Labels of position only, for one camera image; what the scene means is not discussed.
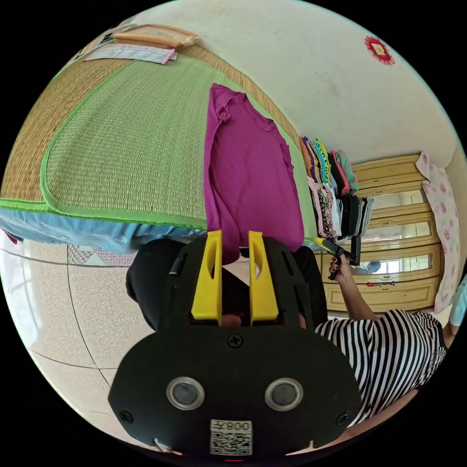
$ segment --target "black pants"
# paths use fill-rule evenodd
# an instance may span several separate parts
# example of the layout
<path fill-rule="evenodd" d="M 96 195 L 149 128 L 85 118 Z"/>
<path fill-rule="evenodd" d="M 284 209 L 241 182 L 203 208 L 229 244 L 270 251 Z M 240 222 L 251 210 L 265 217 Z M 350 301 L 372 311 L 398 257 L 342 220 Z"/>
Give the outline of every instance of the black pants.
<path fill-rule="evenodd" d="M 164 310 L 166 278 L 184 244 L 169 239 L 153 240 L 137 253 L 126 273 L 126 291 L 138 303 L 148 325 L 157 331 Z M 313 303 L 313 322 L 327 321 L 326 296 L 321 273 L 312 251 L 307 247 L 293 253 L 303 278 L 309 284 Z M 226 269 L 222 269 L 222 314 L 250 313 L 250 288 Z"/>

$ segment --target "blue bedsheet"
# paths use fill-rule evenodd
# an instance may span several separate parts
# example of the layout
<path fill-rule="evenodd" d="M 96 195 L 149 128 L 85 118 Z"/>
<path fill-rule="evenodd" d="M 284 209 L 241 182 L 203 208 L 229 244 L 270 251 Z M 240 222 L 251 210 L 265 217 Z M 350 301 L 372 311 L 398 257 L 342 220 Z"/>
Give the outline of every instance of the blue bedsheet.
<path fill-rule="evenodd" d="M 40 243 L 97 247 L 130 254 L 157 238 L 188 242 L 206 231 L 168 225 L 127 224 L 95 219 L 0 209 L 0 228 L 16 237 Z"/>

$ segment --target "qr code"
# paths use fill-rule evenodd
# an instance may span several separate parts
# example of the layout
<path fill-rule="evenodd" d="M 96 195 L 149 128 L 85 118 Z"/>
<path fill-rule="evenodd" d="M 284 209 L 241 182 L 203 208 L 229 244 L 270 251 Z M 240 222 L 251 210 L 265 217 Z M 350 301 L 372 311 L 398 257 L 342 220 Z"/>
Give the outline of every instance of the qr code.
<path fill-rule="evenodd" d="M 251 432 L 211 432 L 211 454 L 249 456 L 251 448 Z"/>

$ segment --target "stack of clothes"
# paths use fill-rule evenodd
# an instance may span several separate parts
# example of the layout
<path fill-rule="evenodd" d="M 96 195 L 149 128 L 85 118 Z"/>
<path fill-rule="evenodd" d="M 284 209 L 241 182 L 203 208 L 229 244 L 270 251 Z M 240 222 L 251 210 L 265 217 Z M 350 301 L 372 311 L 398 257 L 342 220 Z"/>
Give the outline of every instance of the stack of clothes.
<path fill-rule="evenodd" d="M 373 197 L 359 198 L 359 184 L 344 151 L 326 151 L 319 138 L 301 137 L 308 186 L 319 235 L 343 241 L 366 232 L 373 209 Z"/>

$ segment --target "screw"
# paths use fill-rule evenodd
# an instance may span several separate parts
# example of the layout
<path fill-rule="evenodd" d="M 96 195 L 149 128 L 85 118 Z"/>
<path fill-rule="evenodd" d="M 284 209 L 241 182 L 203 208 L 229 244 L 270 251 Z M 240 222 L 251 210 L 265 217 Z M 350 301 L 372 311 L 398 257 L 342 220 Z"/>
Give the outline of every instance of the screw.
<path fill-rule="evenodd" d="M 349 419 L 349 414 L 347 412 L 341 413 L 336 419 L 336 425 L 341 427 Z"/>
<path fill-rule="evenodd" d="M 243 344 L 243 338 L 242 336 L 239 336 L 238 334 L 232 334 L 229 336 L 227 339 L 227 344 L 232 348 L 232 349 L 237 349 L 242 346 Z"/>
<path fill-rule="evenodd" d="M 133 423 L 133 415 L 128 410 L 120 410 L 118 414 L 120 416 L 120 420 L 124 423 Z"/>

